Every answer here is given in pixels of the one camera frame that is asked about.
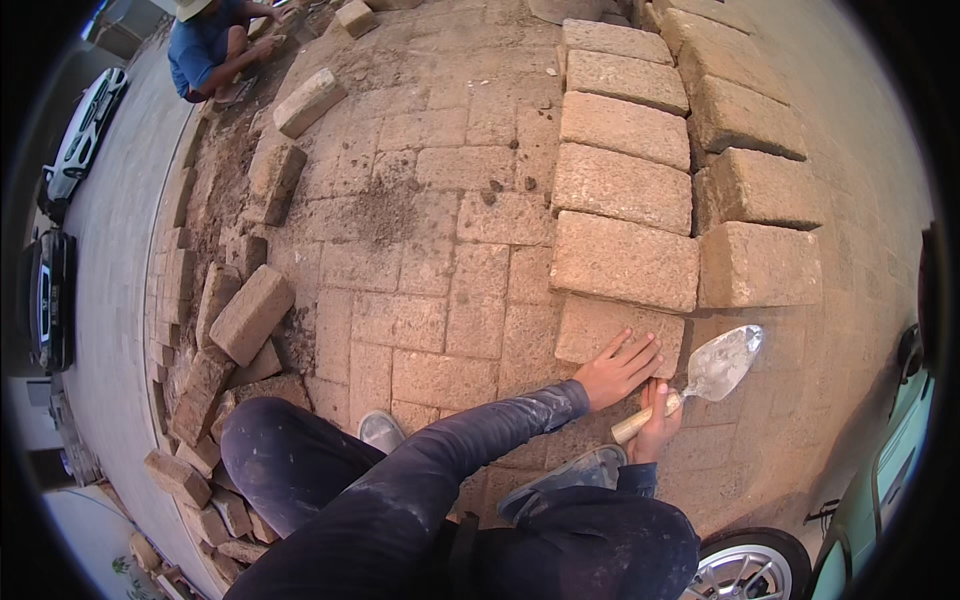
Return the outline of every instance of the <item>hand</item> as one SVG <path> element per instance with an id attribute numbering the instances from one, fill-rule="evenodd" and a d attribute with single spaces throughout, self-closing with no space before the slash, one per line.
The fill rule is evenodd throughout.
<path id="1" fill-rule="evenodd" d="M 684 418 L 684 406 L 681 404 L 673 413 L 666 414 L 666 397 L 669 390 L 666 379 L 653 378 L 643 386 L 640 393 L 640 408 L 653 406 L 654 414 L 643 423 L 632 440 L 627 442 L 627 462 L 630 465 L 655 463 L 663 445 L 680 429 Z"/>
<path id="2" fill-rule="evenodd" d="M 284 7 L 276 7 L 273 9 L 271 17 L 274 21 L 282 25 L 283 22 L 293 16 L 295 12 L 297 12 L 297 7 L 295 6 L 287 5 Z"/>
<path id="3" fill-rule="evenodd" d="M 614 356 L 631 333 L 629 327 L 621 331 L 596 358 L 574 373 L 573 378 L 587 391 L 591 413 L 625 398 L 663 364 L 663 356 L 658 354 L 662 342 L 653 333 Z"/>
<path id="4" fill-rule="evenodd" d="M 271 54 L 279 50 L 286 40 L 287 36 L 267 36 L 258 40 L 254 48 L 257 57 L 261 60 L 269 58 Z"/>

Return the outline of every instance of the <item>hat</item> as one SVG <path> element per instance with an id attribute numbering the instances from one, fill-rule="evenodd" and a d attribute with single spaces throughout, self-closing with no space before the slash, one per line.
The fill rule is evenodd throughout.
<path id="1" fill-rule="evenodd" d="M 174 0 L 177 4 L 177 20 L 185 21 L 206 8 L 211 0 Z"/>

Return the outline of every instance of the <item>black car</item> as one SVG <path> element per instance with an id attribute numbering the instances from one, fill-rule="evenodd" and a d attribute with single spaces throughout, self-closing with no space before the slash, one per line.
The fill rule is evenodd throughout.
<path id="1" fill-rule="evenodd" d="M 77 238 L 61 229 L 44 231 L 20 254 L 18 317 L 32 358 L 48 372 L 73 364 L 76 281 Z"/>

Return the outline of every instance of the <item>blue shirt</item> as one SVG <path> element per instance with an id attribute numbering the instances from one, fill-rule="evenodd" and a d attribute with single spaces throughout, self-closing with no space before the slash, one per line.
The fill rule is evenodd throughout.
<path id="1" fill-rule="evenodd" d="M 191 87 L 203 85 L 213 67 L 226 59 L 227 30 L 239 20 L 236 13 L 242 2 L 221 0 L 220 8 L 212 15 L 197 14 L 186 22 L 174 22 L 167 59 L 181 98 Z"/>

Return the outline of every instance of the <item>white car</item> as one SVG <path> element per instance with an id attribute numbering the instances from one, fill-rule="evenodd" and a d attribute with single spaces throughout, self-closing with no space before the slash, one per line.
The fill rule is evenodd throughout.
<path id="1" fill-rule="evenodd" d="M 97 142 L 128 83 L 123 69 L 111 67 L 84 92 L 57 150 L 57 161 L 53 166 L 43 165 L 47 197 L 52 202 L 69 203 L 77 183 L 86 178 Z"/>

